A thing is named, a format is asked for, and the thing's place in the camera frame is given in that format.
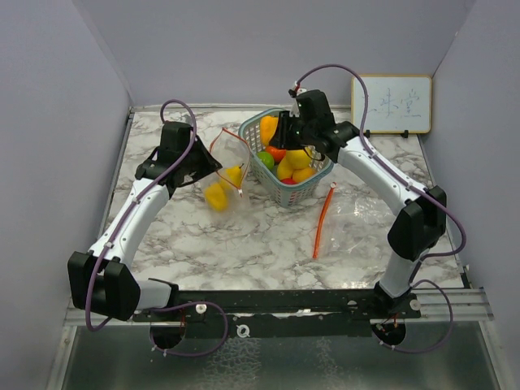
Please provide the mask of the yellow pear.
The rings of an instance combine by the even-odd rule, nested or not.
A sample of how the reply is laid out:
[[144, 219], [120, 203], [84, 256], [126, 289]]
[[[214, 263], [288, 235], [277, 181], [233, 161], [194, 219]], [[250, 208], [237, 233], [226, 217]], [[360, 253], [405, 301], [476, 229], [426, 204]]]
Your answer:
[[224, 190], [240, 190], [243, 181], [243, 165], [224, 168], [219, 173], [219, 183]]

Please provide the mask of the yellow bell pepper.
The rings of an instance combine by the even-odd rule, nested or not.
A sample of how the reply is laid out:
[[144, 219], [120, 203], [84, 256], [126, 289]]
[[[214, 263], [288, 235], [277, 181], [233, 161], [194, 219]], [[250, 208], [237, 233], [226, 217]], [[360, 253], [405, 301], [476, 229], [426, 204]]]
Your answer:
[[228, 208], [228, 198], [220, 183], [213, 183], [204, 190], [208, 205], [215, 211], [225, 211]]

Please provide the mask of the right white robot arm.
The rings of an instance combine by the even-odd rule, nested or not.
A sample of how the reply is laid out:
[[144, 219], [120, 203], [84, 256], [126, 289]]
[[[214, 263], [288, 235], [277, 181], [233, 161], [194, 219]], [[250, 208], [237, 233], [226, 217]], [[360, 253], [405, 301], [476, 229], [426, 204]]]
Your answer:
[[337, 123], [324, 92], [313, 89], [290, 93], [295, 112], [279, 113], [270, 143], [287, 152], [304, 150], [328, 158], [351, 171], [387, 204], [396, 219], [388, 232], [392, 249], [386, 271], [376, 284], [375, 312], [391, 318], [403, 306], [419, 260], [428, 254], [446, 230], [445, 191], [427, 188], [394, 167], [349, 121]]

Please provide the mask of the orange tangerine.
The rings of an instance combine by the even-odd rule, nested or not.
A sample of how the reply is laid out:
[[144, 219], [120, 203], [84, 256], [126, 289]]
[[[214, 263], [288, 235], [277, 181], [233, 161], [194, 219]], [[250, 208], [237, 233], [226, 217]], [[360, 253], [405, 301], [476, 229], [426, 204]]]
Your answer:
[[286, 150], [285, 149], [277, 149], [274, 146], [267, 146], [266, 152], [272, 156], [275, 161], [275, 164], [278, 164], [285, 157]]

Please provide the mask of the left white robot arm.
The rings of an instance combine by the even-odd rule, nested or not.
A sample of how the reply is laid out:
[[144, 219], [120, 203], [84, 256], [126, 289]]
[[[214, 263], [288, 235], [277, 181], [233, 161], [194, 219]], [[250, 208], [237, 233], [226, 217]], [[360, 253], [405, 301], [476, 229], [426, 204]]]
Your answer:
[[150, 224], [174, 192], [220, 168], [192, 126], [166, 122], [159, 145], [137, 166], [130, 193], [110, 226], [87, 252], [69, 258], [73, 305], [118, 320], [146, 309], [161, 320], [173, 319], [180, 308], [177, 286], [158, 279], [136, 280], [132, 262]]

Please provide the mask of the orange bell pepper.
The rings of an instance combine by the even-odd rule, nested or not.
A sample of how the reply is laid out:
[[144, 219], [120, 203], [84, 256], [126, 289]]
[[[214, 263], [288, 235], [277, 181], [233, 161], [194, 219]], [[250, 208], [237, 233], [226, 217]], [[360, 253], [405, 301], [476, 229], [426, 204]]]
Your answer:
[[264, 147], [267, 147], [275, 135], [279, 119], [275, 116], [266, 115], [261, 118], [259, 124], [260, 141]]

